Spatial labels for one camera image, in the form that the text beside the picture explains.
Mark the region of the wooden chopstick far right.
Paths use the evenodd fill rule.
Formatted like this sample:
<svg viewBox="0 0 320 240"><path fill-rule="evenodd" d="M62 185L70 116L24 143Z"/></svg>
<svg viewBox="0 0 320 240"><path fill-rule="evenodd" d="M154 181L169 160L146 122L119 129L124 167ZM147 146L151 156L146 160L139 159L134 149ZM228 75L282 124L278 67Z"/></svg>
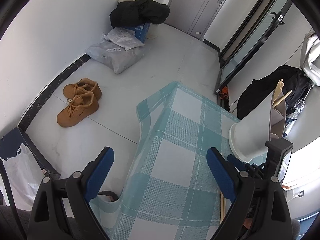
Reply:
<svg viewBox="0 0 320 240"><path fill-rule="evenodd" d="M220 223L223 222L226 215L226 199L223 196L223 193L220 192Z"/></svg>

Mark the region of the white utensil holder cup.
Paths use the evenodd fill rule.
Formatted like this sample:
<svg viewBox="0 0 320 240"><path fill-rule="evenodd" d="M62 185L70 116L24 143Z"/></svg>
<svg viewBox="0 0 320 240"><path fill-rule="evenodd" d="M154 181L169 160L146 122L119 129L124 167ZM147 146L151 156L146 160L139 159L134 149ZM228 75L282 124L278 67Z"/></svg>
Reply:
<svg viewBox="0 0 320 240"><path fill-rule="evenodd" d="M272 107L271 92L253 111L229 130L228 140L233 154L249 162L267 152L265 143L283 137L286 102Z"/></svg>

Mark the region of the white shopping bag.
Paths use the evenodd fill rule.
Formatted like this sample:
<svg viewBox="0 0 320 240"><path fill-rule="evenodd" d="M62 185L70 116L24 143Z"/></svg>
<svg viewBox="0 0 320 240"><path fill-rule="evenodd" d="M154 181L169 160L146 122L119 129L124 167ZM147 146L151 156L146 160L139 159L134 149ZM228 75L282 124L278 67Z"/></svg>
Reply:
<svg viewBox="0 0 320 240"><path fill-rule="evenodd" d="M16 207L31 211L39 185L44 178L44 173L31 150L21 143L16 156L3 160L3 164Z"/></svg>

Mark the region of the silver blue folded umbrella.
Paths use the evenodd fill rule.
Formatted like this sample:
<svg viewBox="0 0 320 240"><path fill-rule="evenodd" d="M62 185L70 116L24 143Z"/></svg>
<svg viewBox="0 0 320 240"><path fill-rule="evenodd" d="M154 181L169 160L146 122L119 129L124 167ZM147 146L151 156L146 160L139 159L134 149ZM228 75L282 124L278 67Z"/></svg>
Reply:
<svg viewBox="0 0 320 240"><path fill-rule="evenodd" d="M296 120L298 119L298 116L303 111L304 106L305 99L301 98L295 103L295 105L291 109L289 109L289 113L286 115L283 137L287 137L289 135Z"/></svg>

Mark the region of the teal plaid tablecloth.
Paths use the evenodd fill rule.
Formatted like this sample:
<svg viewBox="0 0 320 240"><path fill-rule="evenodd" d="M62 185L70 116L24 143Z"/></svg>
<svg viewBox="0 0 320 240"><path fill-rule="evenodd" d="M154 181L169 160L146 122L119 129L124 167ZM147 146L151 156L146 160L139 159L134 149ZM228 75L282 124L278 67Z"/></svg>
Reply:
<svg viewBox="0 0 320 240"><path fill-rule="evenodd" d="M206 160L231 154L238 120L180 82L137 105L140 139L119 199L91 200L110 239L210 239L220 225L220 190Z"/></svg>

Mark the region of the tan boot front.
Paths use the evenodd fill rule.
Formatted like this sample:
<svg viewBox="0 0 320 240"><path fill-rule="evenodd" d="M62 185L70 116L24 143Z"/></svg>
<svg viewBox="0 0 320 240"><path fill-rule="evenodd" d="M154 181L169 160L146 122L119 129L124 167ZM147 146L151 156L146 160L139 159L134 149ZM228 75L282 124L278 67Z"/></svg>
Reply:
<svg viewBox="0 0 320 240"><path fill-rule="evenodd" d="M64 128L77 125L99 108L99 103L92 92L76 95L68 102L69 105L56 118L58 125Z"/></svg>

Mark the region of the tan boot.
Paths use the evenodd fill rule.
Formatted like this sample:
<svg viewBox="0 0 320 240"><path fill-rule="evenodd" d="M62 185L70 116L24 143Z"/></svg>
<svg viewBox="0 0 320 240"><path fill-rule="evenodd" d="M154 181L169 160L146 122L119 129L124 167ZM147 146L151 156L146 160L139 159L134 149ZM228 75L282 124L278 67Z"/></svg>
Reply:
<svg viewBox="0 0 320 240"><path fill-rule="evenodd" d="M58 125L64 128L77 125L99 108L99 103L92 92L76 95L68 102L69 105L56 118Z"/></svg>
<svg viewBox="0 0 320 240"><path fill-rule="evenodd" d="M77 83L68 84L63 88L63 95L68 99L73 99L76 95L88 92L92 92L97 100L102 96L98 83L88 78L83 78Z"/></svg>

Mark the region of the tan boot rear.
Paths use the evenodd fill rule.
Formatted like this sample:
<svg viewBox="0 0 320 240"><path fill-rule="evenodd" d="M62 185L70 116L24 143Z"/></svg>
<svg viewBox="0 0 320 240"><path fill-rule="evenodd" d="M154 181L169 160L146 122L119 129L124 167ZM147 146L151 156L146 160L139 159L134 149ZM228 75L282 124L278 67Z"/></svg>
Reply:
<svg viewBox="0 0 320 240"><path fill-rule="evenodd" d="M68 84L63 88L63 95L68 99L73 99L76 95L88 92L92 92L97 100L102 96L98 83L88 78L83 78L77 83Z"/></svg>

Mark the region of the black framed glass door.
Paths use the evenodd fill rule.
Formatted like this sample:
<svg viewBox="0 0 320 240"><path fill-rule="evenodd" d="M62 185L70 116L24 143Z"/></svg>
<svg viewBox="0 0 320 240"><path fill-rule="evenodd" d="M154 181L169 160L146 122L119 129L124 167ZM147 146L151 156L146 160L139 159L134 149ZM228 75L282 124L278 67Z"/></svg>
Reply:
<svg viewBox="0 0 320 240"><path fill-rule="evenodd" d="M284 24L290 0L258 0L243 23L219 54L220 72L214 94L240 72L275 29Z"/></svg>

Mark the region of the blue cardboard box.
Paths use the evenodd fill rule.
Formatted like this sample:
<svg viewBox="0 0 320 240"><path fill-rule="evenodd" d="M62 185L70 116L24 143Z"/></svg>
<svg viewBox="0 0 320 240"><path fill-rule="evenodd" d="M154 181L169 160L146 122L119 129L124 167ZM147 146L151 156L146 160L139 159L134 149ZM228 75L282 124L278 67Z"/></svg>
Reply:
<svg viewBox="0 0 320 240"><path fill-rule="evenodd" d="M124 27L129 33L134 35L140 42L144 43L150 28L150 23L144 23L136 27Z"/></svg>

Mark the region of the grey entrance door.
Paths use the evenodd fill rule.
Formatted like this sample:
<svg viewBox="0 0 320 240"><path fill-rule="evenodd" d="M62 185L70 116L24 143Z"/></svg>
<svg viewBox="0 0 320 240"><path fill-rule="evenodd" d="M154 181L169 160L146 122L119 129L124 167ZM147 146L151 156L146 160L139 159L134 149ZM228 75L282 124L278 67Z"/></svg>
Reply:
<svg viewBox="0 0 320 240"><path fill-rule="evenodd" d="M165 24L202 39L225 0L169 0Z"/></svg>

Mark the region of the black jacket pile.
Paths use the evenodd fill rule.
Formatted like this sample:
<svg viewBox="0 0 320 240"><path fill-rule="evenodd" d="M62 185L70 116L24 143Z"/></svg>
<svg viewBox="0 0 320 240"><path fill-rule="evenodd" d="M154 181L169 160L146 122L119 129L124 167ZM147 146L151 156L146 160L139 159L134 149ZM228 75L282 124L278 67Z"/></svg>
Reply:
<svg viewBox="0 0 320 240"><path fill-rule="evenodd" d="M109 17L111 26L136 27L145 23L162 24L170 14L170 8L153 0L119 2Z"/></svg>

